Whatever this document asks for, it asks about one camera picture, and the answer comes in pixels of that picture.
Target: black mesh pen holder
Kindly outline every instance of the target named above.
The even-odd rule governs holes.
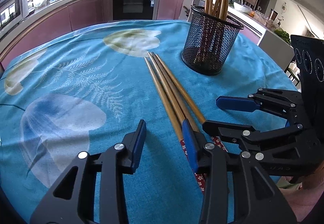
[[[191,9],[192,21],[181,58],[195,72],[216,75],[244,27],[230,16],[223,21],[208,15],[204,7],[192,6]]]

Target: green vegetable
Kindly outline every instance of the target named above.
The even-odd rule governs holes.
[[[290,45],[290,35],[286,31],[276,29],[274,33],[276,33],[279,37],[281,37],[285,42],[287,42]]]

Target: bowl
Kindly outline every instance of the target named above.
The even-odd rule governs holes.
[[[237,10],[237,11],[240,11],[242,13],[245,13],[245,14],[249,14],[253,11],[252,8],[250,8],[249,6],[247,5],[240,5],[239,3],[236,3],[234,2],[234,9]]]

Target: oven door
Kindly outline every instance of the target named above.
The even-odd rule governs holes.
[[[157,0],[112,0],[113,20],[152,20]]]

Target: cabinet door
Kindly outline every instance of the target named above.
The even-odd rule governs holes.
[[[240,33],[250,39],[254,44],[258,45],[260,38],[257,37],[253,32],[249,31],[247,28],[240,30]]]
[[[158,20],[178,19],[183,0],[159,0]]]
[[[6,69],[15,57],[71,31],[69,11],[65,7],[29,31],[4,58],[2,66]]]
[[[68,8],[72,31],[104,22],[102,0],[77,0]]]

